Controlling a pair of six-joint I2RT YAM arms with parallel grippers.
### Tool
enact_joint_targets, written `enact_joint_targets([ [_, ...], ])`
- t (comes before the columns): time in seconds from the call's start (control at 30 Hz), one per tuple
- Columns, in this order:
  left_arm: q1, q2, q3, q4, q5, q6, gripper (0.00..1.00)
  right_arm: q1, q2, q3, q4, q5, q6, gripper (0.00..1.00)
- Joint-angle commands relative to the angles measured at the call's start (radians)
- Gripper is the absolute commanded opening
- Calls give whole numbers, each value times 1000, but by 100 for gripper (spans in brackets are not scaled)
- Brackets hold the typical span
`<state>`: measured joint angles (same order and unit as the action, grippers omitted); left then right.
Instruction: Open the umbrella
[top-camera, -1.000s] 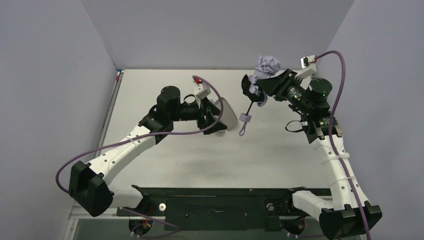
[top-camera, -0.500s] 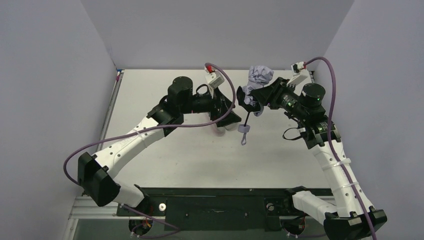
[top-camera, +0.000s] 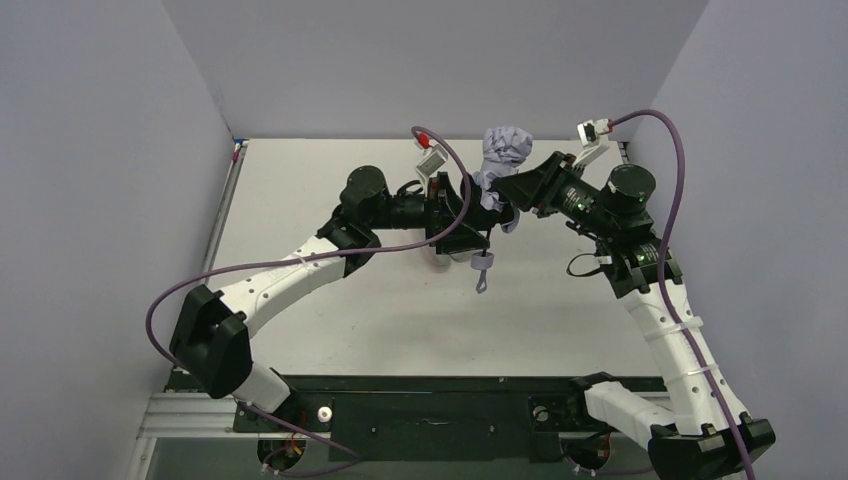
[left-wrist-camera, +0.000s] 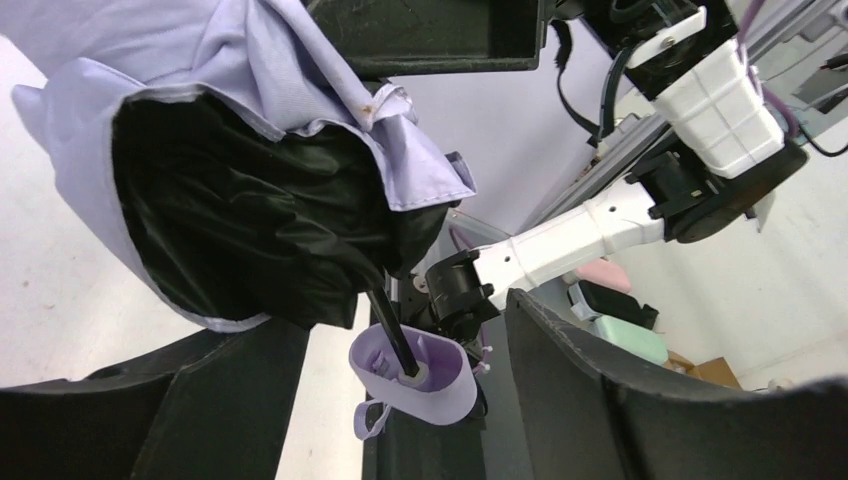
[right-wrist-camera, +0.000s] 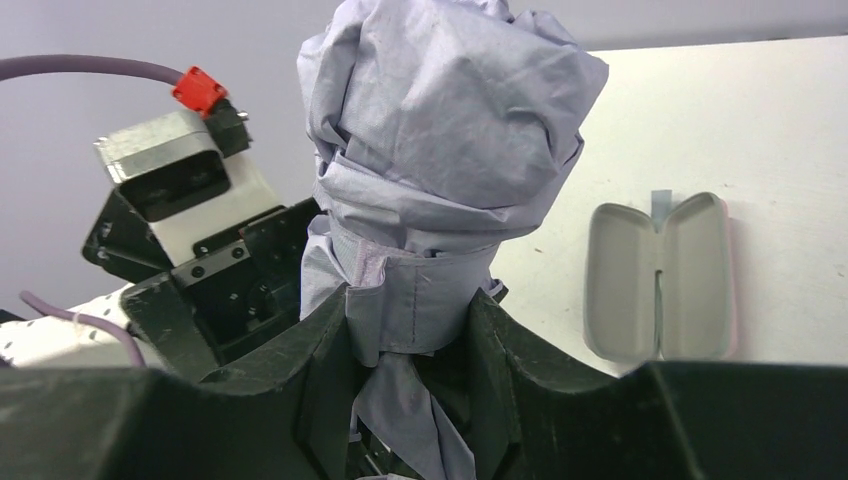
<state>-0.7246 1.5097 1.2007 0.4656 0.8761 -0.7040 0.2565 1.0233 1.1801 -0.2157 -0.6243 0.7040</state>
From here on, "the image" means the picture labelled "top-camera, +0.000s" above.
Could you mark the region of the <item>lavender folding umbrella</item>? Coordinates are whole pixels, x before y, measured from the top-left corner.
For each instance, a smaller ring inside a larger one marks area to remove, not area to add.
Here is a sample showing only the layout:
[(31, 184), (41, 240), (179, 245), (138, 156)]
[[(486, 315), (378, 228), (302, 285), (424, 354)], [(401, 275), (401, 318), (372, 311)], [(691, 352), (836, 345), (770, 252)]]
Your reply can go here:
[(480, 206), (486, 212), (507, 213), (508, 219), (500, 221), (501, 230), (509, 234), (519, 223), (520, 211), (508, 200), (502, 200), (492, 187), (494, 180), (514, 175), (526, 161), (533, 148), (533, 136), (515, 126), (500, 126), (485, 131), (482, 140), (482, 164), (472, 174), (480, 192)]

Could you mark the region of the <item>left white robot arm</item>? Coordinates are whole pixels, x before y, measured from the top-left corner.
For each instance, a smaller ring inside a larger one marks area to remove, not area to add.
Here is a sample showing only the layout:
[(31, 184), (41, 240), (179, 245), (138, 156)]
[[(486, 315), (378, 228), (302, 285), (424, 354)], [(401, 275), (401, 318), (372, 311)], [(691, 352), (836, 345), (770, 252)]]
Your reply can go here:
[(282, 260), (250, 268), (249, 276), (217, 290), (206, 285), (185, 296), (169, 353), (207, 394), (272, 413), (293, 390), (253, 357), (253, 337), (276, 315), (315, 290), (347, 278), (384, 251), (380, 230), (421, 230), (422, 247), (439, 254), (487, 251), (489, 231), (511, 227), (518, 213), (490, 182), (464, 175), (459, 189), (438, 173), (423, 190), (391, 193), (383, 172), (354, 169), (329, 220)]

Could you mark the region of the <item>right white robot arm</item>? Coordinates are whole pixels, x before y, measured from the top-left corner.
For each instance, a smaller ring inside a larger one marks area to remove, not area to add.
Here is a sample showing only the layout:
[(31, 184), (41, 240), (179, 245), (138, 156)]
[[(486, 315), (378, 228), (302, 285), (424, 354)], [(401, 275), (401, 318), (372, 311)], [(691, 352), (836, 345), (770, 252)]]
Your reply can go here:
[(681, 270), (646, 209), (655, 186), (648, 170), (621, 164), (595, 188), (575, 159), (559, 152), (492, 182), (520, 210), (563, 214), (572, 230), (593, 239), (600, 269), (639, 328), (671, 402), (658, 407), (595, 374), (583, 382), (586, 413), (644, 448), (662, 479), (720, 479), (750, 466), (776, 435), (732, 392), (706, 344)]

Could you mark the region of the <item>pink umbrella case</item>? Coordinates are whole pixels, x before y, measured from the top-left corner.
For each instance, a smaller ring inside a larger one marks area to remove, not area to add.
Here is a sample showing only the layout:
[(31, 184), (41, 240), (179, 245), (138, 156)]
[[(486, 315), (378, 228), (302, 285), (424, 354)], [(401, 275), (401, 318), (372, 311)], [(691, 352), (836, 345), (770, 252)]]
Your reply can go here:
[(434, 244), (428, 244), (421, 249), (426, 266), (436, 273), (446, 272), (454, 264), (465, 262), (460, 254), (438, 254)]

